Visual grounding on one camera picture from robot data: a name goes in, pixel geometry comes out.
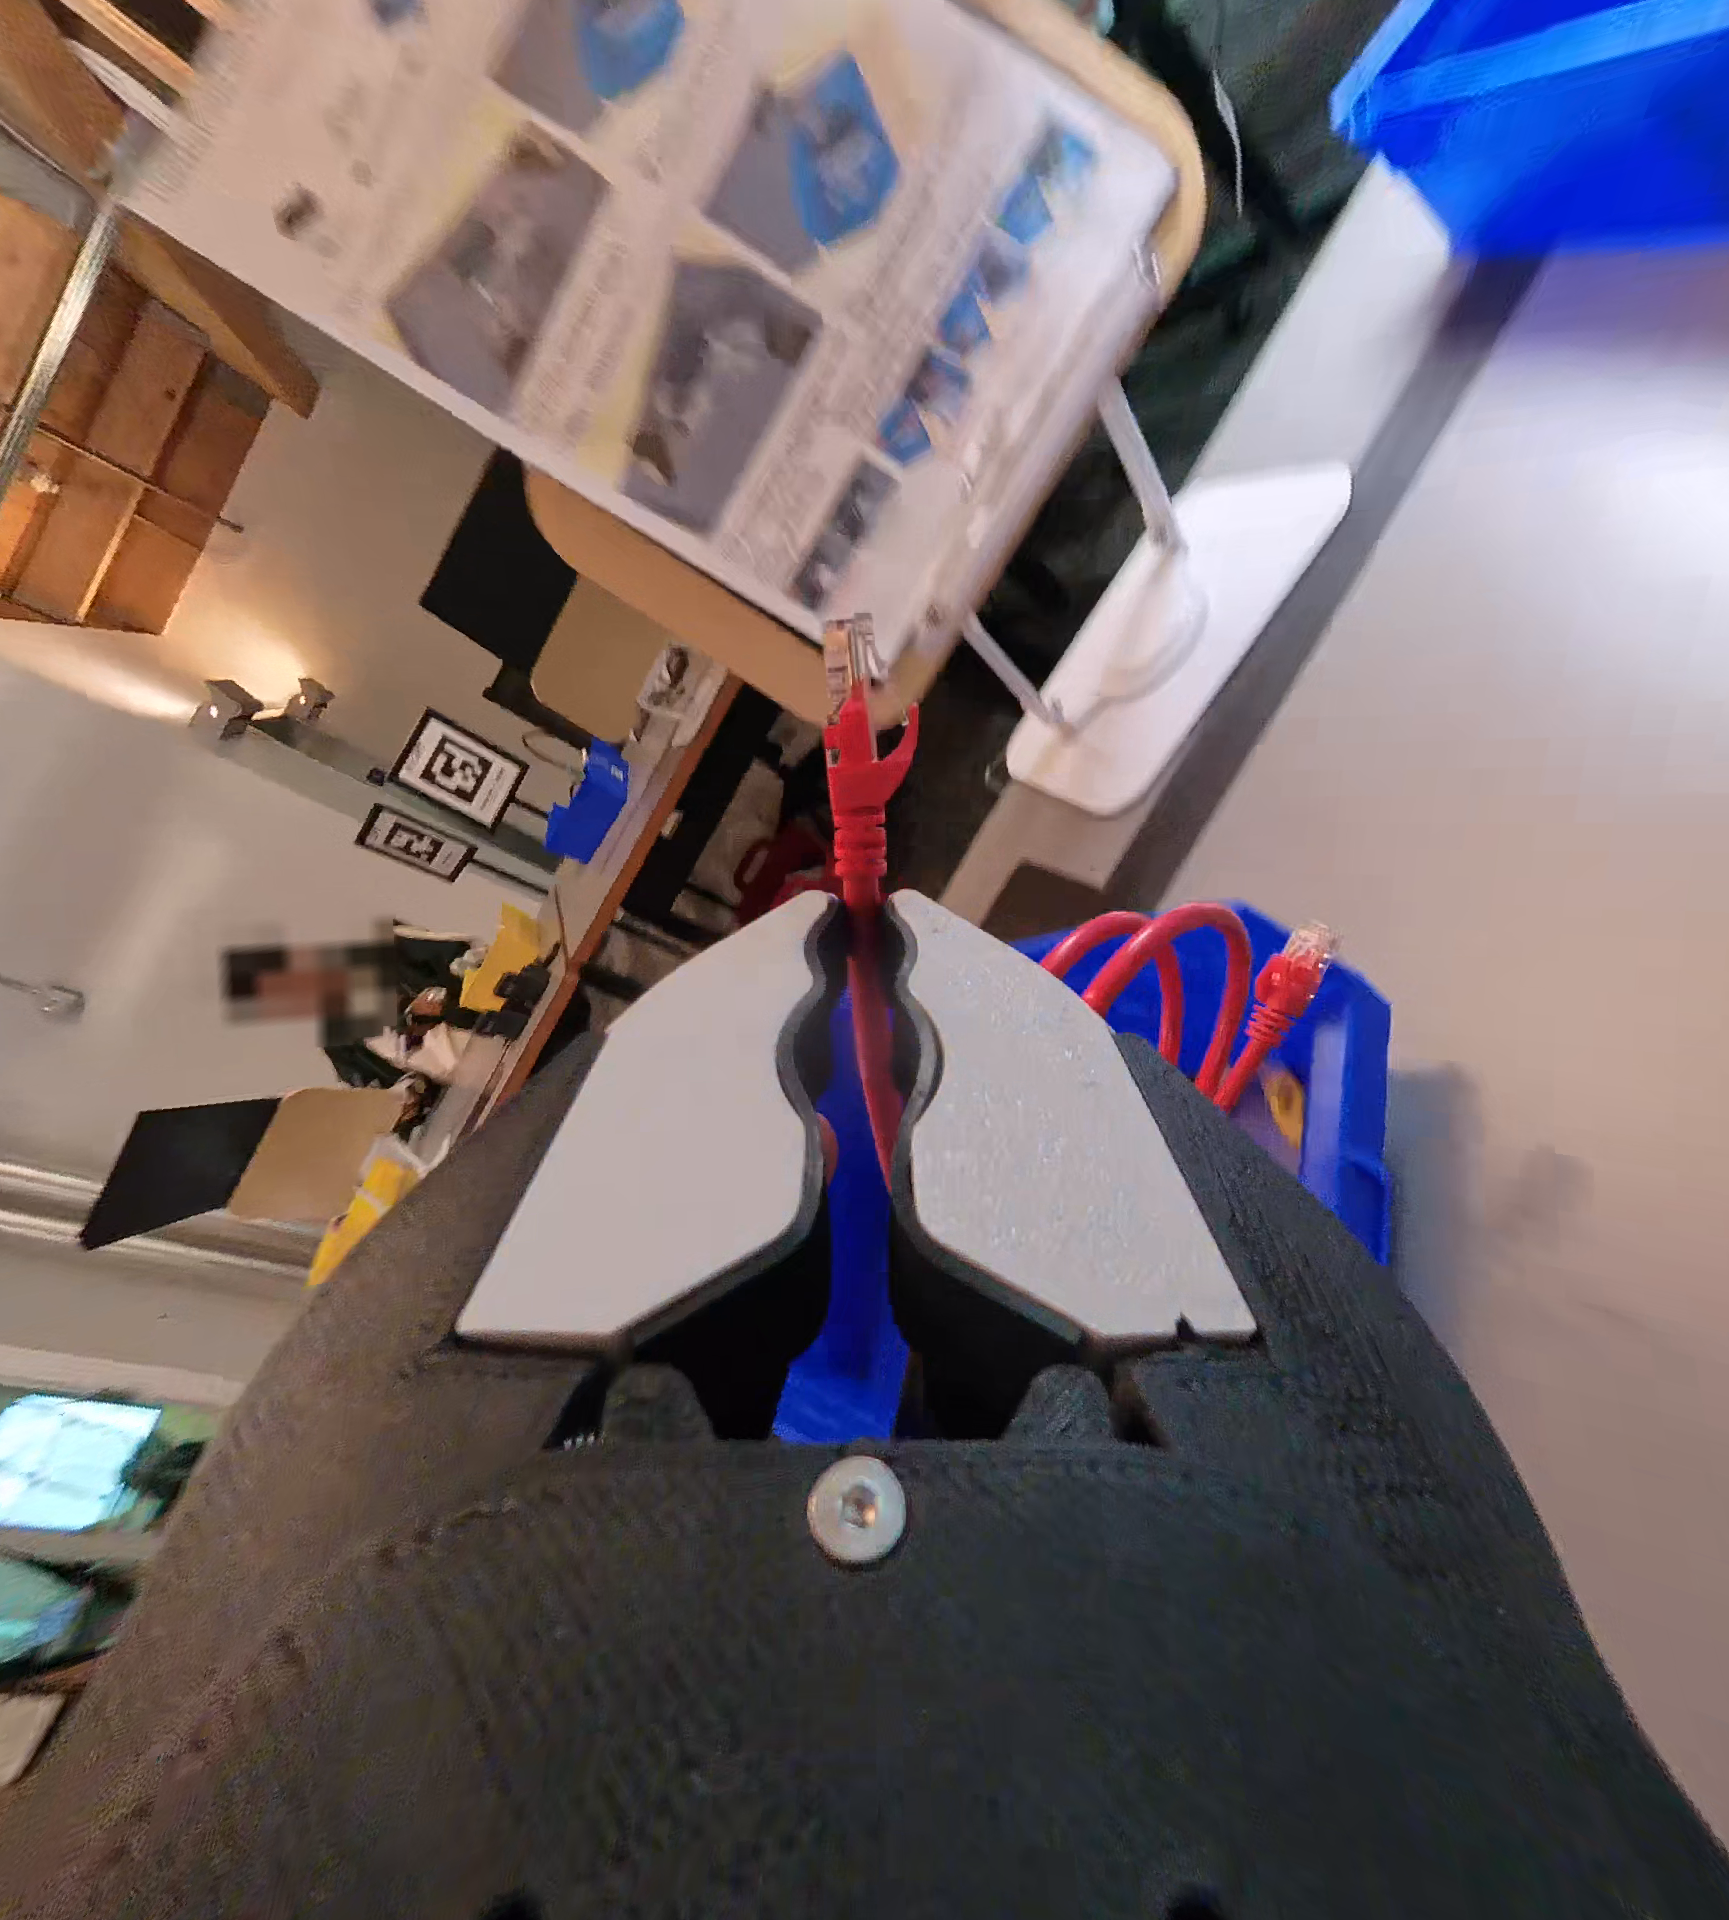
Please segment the white metal stand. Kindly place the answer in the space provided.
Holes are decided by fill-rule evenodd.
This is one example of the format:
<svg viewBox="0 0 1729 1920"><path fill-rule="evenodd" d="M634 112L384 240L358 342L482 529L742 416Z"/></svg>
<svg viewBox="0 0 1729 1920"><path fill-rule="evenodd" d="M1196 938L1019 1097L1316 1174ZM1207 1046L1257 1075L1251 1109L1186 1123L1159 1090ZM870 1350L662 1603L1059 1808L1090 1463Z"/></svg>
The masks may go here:
<svg viewBox="0 0 1729 1920"><path fill-rule="evenodd" d="M1107 819L1152 793L1292 588L1338 531L1347 461L1321 459L1165 489L1121 381L1096 416L1137 495L1143 535L1032 683L975 615L962 642L1020 708L1012 786Z"/></svg>

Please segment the black and tan cardboard box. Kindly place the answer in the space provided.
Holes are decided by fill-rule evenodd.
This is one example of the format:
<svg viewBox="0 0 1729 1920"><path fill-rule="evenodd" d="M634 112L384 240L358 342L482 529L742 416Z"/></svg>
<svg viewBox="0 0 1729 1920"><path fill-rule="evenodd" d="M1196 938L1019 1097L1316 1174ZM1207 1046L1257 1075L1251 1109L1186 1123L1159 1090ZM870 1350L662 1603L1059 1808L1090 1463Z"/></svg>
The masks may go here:
<svg viewBox="0 0 1729 1920"><path fill-rule="evenodd" d="M211 1214L324 1227L396 1131L405 1097L401 1088L310 1085L145 1109L131 1120L77 1244L93 1252Z"/></svg>

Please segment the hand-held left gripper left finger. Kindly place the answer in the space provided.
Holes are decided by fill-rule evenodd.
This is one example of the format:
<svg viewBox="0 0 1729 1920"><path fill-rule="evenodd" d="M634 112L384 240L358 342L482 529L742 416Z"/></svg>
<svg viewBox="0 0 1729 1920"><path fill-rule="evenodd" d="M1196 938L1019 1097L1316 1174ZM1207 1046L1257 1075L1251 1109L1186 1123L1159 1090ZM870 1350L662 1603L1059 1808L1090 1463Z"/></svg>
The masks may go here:
<svg viewBox="0 0 1729 1920"><path fill-rule="evenodd" d="M787 899L613 1021L455 1337L640 1345L803 1244L824 1155L796 1043L840 924L824 891Z"/></svg>

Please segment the lit window screen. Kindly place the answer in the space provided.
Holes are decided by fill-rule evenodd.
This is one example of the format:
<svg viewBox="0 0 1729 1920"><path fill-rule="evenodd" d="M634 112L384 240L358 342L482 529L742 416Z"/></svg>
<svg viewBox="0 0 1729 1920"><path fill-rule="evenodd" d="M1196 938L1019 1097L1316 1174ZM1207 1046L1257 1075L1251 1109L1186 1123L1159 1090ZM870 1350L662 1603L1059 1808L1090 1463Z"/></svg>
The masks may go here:
<svg viewBox="0 0 1729 1920"><path fill-rule="evenodd" d="M162 1404L23 1394L0 1409L0 1529L87 1531L137 1499L127 1472Z"/></svg>

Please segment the long wooden edged desk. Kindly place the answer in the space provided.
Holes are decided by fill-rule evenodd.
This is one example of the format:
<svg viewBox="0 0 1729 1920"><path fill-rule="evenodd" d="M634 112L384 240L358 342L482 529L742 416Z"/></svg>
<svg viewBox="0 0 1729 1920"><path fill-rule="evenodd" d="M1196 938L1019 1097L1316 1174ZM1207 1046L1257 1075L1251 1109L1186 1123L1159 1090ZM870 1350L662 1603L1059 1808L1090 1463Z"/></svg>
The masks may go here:
<svg viewBox="0 0 1729 1920"><path fill-rule="evenodd" d="M647 738L627 750L633 789L622 814L590 862L561 869L550 899L540 907L540 930L557 940L546 993L513 1038L469 1038L455 1078L412 1150L423 1167L442 1162L522 1088L542 1046L567 1015L583 971L602 945L630 883L661 843L690 773L739 690L737 676L719 663L709 666L682 713L657 713Z"/></svg>

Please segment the small fiducial marker tag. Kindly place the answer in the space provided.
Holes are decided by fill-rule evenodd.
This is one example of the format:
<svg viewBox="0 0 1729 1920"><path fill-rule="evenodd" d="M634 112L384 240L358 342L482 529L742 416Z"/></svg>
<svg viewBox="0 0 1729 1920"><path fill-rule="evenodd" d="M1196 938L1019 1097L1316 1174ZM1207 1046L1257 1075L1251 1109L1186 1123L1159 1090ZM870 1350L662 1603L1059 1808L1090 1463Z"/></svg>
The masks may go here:
<svg viewBox="0 0 1729 1920"><path fill-rule="evenodd" d="M361 851L442 883L453 883L478 851L466 836L432 825L390 804L374 804L363 814L354 843Z"/></svg>
<svg viewBox="0 0 1729 1920"><path fill-rule="evenodd" d="M489 832L515 801L526 761L425 708L388 769L388 784Z"/></svg>

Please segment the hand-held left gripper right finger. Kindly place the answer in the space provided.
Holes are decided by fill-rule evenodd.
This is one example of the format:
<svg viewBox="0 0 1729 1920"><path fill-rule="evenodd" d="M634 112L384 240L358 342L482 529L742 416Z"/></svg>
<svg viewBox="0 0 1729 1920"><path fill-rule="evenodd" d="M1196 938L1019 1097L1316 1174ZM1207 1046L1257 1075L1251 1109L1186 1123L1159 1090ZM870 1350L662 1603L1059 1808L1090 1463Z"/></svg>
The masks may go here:
<svg viewBox="0 0 1729 1920"><path fill-rule="evenodd" d="M895 891L887 919L919 1042L896 1196L925 1259L1054 1345L1253 1341L1104 1017L919 891Z"/></svg>

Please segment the large blue plastic bin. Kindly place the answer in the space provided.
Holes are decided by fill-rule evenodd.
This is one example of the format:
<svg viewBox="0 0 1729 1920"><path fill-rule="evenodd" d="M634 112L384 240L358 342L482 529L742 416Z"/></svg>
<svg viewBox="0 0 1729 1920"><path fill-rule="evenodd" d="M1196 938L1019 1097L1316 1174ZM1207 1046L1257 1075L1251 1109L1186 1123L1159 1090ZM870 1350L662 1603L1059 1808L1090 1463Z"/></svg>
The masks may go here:
<svg viewBox="0 0 1729 1920"><path fill-rule="evenodd" d="M1466 257L1727 244L1729 2L1399 3L1330 127Z"/></svg>

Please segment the black monitor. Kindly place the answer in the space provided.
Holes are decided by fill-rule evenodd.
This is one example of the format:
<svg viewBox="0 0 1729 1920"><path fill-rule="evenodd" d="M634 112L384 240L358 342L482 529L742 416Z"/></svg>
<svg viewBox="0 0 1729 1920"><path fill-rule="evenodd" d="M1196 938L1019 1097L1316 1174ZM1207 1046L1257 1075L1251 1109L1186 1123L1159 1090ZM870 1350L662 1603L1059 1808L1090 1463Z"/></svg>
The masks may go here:
<svg viewBox="0 0 1729 1920"><path fill-rule="evenodd" d="M484 692L492 706L555 726L558 718L535 698L533 672L577 584L577 569L540 535L524 463L497 447L418 604L492 660Z"/></svg>

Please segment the printed paper sheet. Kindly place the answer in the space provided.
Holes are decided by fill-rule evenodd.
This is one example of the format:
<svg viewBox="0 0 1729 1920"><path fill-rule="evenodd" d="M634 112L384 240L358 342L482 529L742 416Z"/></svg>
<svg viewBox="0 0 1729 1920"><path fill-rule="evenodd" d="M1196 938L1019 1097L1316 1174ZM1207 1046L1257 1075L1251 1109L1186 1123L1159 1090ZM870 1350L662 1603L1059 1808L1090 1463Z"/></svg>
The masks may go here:
<svg viewBox="0 0 1729 1920"><path fill-rule="evenodd" d="M239 3L131 211L806 639L1028 514L1183 161L973 3Z"/></svg>

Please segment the small blue bin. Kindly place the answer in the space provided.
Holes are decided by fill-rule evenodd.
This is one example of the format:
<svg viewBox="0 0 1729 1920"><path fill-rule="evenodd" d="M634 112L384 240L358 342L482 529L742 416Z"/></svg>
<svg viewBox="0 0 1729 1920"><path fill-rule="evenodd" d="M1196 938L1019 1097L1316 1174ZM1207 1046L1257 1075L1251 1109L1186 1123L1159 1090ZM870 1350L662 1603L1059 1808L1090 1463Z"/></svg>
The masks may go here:
<svg viewBox="0 0 1729 1920"><path fill-rule="evenodd" d="M633 765L624 752L595 740L565 804L549 810L542 849L558 862L588 866L616 828L633 796Z"/></svg>

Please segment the yellow small parts bin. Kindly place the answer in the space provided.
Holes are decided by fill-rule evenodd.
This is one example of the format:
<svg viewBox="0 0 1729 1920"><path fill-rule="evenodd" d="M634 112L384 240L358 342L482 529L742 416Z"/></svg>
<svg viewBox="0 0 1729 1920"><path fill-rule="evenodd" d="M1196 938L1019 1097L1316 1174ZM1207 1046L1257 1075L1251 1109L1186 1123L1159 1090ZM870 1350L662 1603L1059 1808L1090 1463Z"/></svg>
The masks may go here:
<svg viewBox="0 0 1729 1920"><path fill-rule="evenodd" d="M458 1004L473 1015L497 1011L508 995L504 978L540 968L542 982L550 986L558 955L563 952L561 916L553 902L535 911L524 911L512 904L501 904L497 924L492 935L472 944L450 964L458 979Z"/></svg>

